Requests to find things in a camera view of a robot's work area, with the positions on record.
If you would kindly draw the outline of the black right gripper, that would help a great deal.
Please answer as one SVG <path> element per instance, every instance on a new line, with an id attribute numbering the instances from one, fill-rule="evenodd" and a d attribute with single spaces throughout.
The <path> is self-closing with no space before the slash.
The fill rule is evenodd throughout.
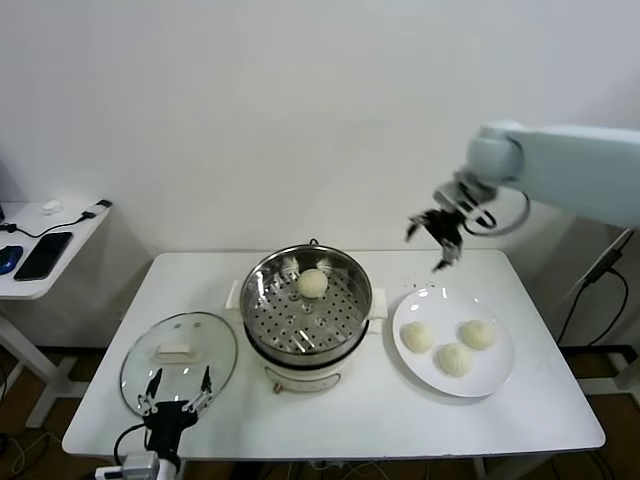
<path id="1" fill-rule="evenodd" d="M 461 229 L 469 215 L 478 207 L 477 202 L 461 200 L 411 216 L 405 241 L 409 242 L 420 229 L 423 229 L 441 246 L 441 259 L 433 267 L 432 272 L 436 273 L 452 267 L 461 256 L 463 244 Z"/>

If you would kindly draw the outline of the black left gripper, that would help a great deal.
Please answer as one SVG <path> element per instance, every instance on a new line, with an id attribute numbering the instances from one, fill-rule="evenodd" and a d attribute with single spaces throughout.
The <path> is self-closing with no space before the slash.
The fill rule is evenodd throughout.
<path id="1" fill-rule="evenodd" d="M 197 422 L 195 412 L 204 412 L 212 401 L 210 367 L 204 371 L 199 393 L 189 403 L 186 400 L 163 401 L 155 405 L 162 374 L 162 368 L 156 370 L 144 393 L 137 396 L 137 403 L 149 431 L 147 449 L 158 454 L 176 454 L 182 433 Z"/>

